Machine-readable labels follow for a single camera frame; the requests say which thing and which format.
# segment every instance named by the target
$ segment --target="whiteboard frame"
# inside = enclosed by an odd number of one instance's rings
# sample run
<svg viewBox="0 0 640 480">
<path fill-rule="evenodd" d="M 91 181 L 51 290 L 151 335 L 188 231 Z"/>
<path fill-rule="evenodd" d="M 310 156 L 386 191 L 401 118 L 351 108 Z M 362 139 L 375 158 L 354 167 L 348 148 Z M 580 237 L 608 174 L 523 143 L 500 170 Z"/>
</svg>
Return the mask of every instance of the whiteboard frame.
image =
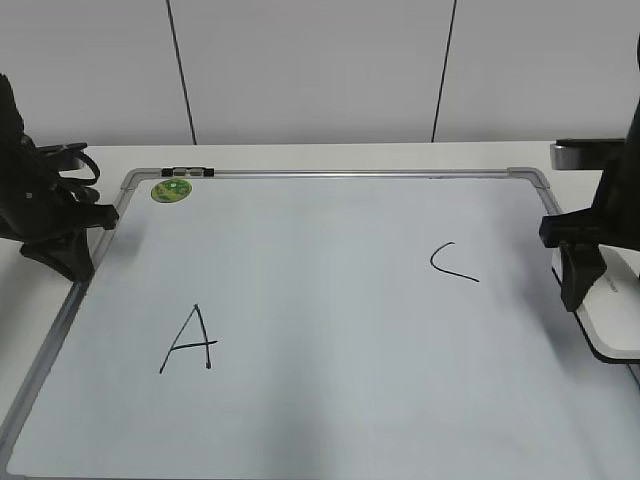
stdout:
<svg viewBox="0 0 640 480">
<path fill-rule="evenodd" d="M 201 167 L 174 168 L 144 168 L 132 170 L 125 177 L 120 193 L 115 201 L 115 207 L 122 217 L 136 188 L 143 180 L 163 178 L 201 178 L 202 180 L 216 179 L 256 179 L 256 178 L 497 178 L 497 179 L 525 179 L 538 192 L 542 203 L 550 215 L 558 215 L 561 209 L 553 196 L 550 185 L 544 174 L 535 168 L 508 168 L 506 170 L 344 170 L 344 171 L 298 171 L 298 170 L 213 170 Z M 117 231 L 103 231 L 92 247 L 92 258 L 96 268 L 104 258 L 108 247 Z M 47 333 L 36 358 L 18 392 L 13 404 L 0 427 L 0 480 L 17 480 L 23 477 L 11 475 L 7 472 L 7 464 L 13 451 L 15 442 L 31 411 L 40 388 L 62 348 L 76 316 L 80 303 L 84 298 L 89 282 L 76 282 L 72 285 L 51 329 Z M 629 367 L 636 378 L 640 378 L 638 366 Z"/>
</svg>

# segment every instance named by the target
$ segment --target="table surface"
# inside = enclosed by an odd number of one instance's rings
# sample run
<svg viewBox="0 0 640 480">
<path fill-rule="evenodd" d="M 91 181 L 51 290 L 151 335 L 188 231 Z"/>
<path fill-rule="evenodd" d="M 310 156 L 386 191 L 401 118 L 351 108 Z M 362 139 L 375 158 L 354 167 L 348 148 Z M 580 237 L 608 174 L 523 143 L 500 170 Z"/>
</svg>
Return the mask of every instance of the table surface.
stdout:
<svg viewBox="0 0 640 480">
<path fill-rule="evenodd" d="M 551 169 L 549 142 L 352 145 L 90 147 L 100 166 L 103 203 L 117 196 L 135 168 L 203 166 L 234 170 L 504 169 L 535 167 L 565 211 L 589 205 L 599 172 Z M 90 240 L 96 232 L 90 233 Z M 71 284 L 24 259 L 20 245 L 0 241 L 0 419 L 4 419 Z M 623 252 L 637 273 L 640 255 Z"/>
</svg>

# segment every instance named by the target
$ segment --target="round sticker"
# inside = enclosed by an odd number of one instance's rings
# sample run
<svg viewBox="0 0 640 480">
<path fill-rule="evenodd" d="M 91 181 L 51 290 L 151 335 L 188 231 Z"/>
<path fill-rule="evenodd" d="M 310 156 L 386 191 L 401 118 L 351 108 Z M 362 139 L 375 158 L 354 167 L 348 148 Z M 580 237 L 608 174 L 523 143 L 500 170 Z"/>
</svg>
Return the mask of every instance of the round sticker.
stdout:
<svg viewBox="0 0 640 480">
<path fill-rule="evenodd" d="M 174 203 L 191 193 L 191 184 L 183 178 L 171 178 L 160 182 L 151 190 L 151 198 L 160 203 Z"/>
</svg>

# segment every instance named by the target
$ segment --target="white wall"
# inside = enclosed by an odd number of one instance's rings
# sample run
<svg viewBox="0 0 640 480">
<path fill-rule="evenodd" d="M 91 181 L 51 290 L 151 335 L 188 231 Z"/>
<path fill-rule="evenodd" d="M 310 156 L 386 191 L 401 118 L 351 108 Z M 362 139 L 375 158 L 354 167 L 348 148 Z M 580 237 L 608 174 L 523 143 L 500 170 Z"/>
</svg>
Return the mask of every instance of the white wall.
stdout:
<svg viewBox="0 0 640 480">
<path fill-rule="evenodd" d="M 173 0 L 201 143 L 430 138 L 451 0 Z"/>
<path fill-rule="evenodd" d="M 625 136 L 638 0 L 460 0 L 438 141 Z"/>
<path fill-rule="evenodd" d="M 453 0 L 171 0 L 200 143 L 431 136 Z M 458 0 L 437 141 L 622 136 L 638 0 Z M 183 144 L 164 0 L 0 0 L 38 144 Z"/>
<path fill-rule="evenodd" d="M 0 0 L 0 72 L 37 144 L 191 142 L 157 0 Z"/>
</svg>

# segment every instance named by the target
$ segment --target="whiteboard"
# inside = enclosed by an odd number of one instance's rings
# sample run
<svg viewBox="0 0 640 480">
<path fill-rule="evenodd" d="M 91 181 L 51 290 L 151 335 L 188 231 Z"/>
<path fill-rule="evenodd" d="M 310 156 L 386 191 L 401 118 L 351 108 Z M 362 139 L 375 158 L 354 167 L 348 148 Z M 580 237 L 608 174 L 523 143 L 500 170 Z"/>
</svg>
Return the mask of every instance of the whiteboard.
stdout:
<svg viewBox="0 0 640 480">
<path fill-rule="evenodd" d="M 10 473 L 637 477 L 638 387 L 563 310 L 528 181 L 197 179 L 173 204 L 157 182 L 133 192 Z M 170 351 L 195 304 L 211 368 L 203 346 Z M 194 314 L 174 345 L 202 342 Z"/>
</svg>

